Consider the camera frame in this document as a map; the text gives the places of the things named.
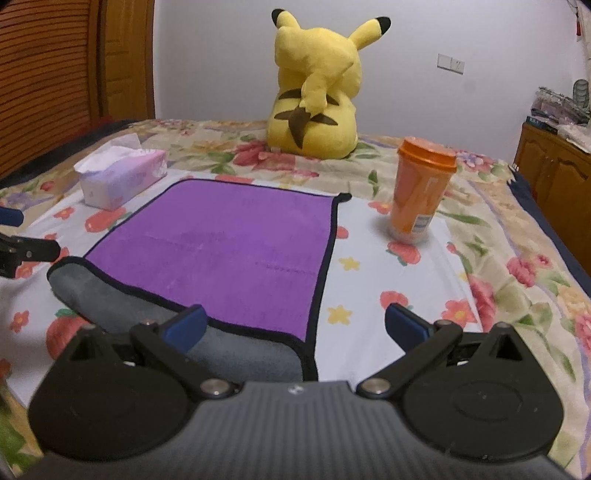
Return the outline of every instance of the pikachu ear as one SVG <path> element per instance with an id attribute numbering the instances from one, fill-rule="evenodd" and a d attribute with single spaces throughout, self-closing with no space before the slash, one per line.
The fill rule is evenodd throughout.
<path id="1" fill-rule="evenodd" d="M 296 27 L 300 28 L 296 18 L 286 10 L 276 8 L 271 12 L 271 18 L 277 28 Z"/>
<path id="2" fill-rule="evenodd" d="M 355 44 L 357 50 L 361 50 L 379 40 L 388 31 L 391 24 L 388 17 L 373 18 L 355 30 L 349 40 Z"/>

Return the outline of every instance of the pikachu plush toy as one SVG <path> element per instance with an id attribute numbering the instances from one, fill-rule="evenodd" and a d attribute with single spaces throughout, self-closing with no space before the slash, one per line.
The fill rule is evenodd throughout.
<path id="1" fill-rule="evenodd" d="M 355 106 L 361 85 L 359 50 L 390 28 L 388 17 L 367 21 L 349 38 L 325 28 L 301 28 L 281 9 L 275 63 L 279 94 L 267 126 L 267 143 L 283 152 L 316 158 L 344 158 L 357 146 Z"/>

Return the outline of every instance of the tissue box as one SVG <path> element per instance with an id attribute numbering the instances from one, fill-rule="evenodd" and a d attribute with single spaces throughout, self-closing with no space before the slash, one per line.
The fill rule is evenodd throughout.
<path id="1" fill-rule="evenodd" d="M 87 205 L 115 210 L 166 175 L 164 150 L 138 151 L 103 171 L 80 174 Z"/>

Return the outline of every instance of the yellow star pattern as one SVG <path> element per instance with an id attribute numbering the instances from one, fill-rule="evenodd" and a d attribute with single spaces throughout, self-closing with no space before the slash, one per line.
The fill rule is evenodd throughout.
<path id="1" fill-rule="evenodd" d="M 357 260 L 355 260 L 353 257 L 339 258 L 339 262 L 341 262 L 343 264 L 343 268 L 347 272 L 349 270 L 359 270 L 360 263 Z"/>
<path id="2" fill-rule="evenodd" d="M 335 323 L 342 323 L 343 325 L 349 324 L 349 317 L 353 312 L 345 310 L 342 305 L 333 309 L 329 307 L 329 323 L 334 325 Z"/>

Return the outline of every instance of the label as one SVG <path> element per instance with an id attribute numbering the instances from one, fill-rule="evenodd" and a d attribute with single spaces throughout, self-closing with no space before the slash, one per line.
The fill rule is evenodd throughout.
<path id="1" fill-rule="evenodd" d="M 429 226 L 431 218 L 433 218 L 433 215 L 417 215 L 411 233 L 423 233 L 425 229 Z"/>

